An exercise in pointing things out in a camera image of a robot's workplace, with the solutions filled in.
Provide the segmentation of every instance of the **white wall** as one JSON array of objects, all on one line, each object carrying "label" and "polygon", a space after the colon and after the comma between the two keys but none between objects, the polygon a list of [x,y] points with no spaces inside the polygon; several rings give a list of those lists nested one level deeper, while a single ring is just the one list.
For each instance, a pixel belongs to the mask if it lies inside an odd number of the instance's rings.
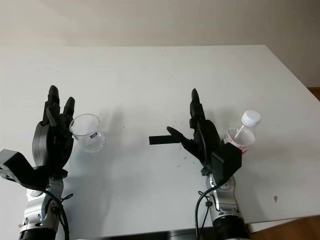
[{"label": "white wall", "polygon": [[319,0],[0,0],[0,46],[265,44],[320,86]]}]

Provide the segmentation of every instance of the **wooden floor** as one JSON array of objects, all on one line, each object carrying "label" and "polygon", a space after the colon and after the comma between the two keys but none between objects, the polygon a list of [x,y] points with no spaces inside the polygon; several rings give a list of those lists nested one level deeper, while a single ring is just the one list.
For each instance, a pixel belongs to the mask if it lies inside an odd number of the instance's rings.
[{"label": "wooden floor", "polygon": [[[320,101],[320,87],[309,88]],[[251,235],[252,240],[320,240],[320,216],[306,217]]]}]

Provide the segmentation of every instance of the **clear plastic cup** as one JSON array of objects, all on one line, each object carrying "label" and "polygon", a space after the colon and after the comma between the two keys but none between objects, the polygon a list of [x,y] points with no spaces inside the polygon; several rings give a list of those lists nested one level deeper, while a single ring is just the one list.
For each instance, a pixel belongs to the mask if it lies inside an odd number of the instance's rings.
[{"label": "clear plastic cup", "polygon": [[72,120],[69,129],[83,150],[93,153],[102,149],[105,143],[105,135],[99,125],[96,115],[82,114]]}]

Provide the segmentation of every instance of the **bottle label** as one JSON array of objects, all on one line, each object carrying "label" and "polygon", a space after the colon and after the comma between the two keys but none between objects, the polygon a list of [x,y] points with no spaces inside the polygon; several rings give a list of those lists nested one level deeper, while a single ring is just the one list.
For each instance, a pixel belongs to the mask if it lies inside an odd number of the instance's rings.
[{"label": "bottle label", "polygon": [[233,141],[233,139],[230,137],[229,133],[226,132],[223,138],[224,143],[231,143],[234,146],[236,146],[238,149],[240,149],[242,151],[242,154],[245,154],[248,151],[249,146],[246,145],[241,145],[236,143],[235,141]]}]

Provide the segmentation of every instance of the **white bottle cap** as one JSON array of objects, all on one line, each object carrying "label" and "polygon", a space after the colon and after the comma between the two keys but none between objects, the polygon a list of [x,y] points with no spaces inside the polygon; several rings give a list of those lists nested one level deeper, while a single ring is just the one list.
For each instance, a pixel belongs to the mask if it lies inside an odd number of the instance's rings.
[{"label": "white bottle cap", "polygon": [[255,127],[260,123],[261,115],[256,111],[248,110],[243,114],[241,121],[248,127]]}]

